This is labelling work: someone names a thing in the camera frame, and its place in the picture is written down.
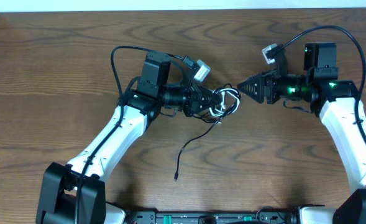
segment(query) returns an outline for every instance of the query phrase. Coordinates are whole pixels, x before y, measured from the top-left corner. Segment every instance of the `wooden table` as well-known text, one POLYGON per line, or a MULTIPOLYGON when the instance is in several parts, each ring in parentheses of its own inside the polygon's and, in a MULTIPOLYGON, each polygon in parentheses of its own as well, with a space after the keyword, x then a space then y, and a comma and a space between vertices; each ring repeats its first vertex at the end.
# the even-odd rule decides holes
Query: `wooden table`
MULTIPOLYGON (((110 119, 118 99, 109 62, 114 46, 200 58, 212 68, 204 85, 215 88, 268 70, 265 46, 326 24, 352 32, 366 57, 366 9, 1 14, 0 223, 34 222, 47 166, 75 157, 110 119)), ((291 73, 304 73, 304 44, 315 41, 336 42, 340 79, 359 84, 357 49, 334 30, 291 45, 291 73)), ((144 58, 119 52, 123 89, 141 75, 144 58)), ((173 68, 170 81, 179 78, 173 68)), ((366 87, 363 102, 366 110, 366 87)), ((332 138, 313 114, 243 96, 238 112, 223 121, 186 148, 174 182, 178 151, 209 125, 182 113, 159 117, 117 165, 106 199, 125 208, 238 211, 338 207, 349 196, 332 138)))

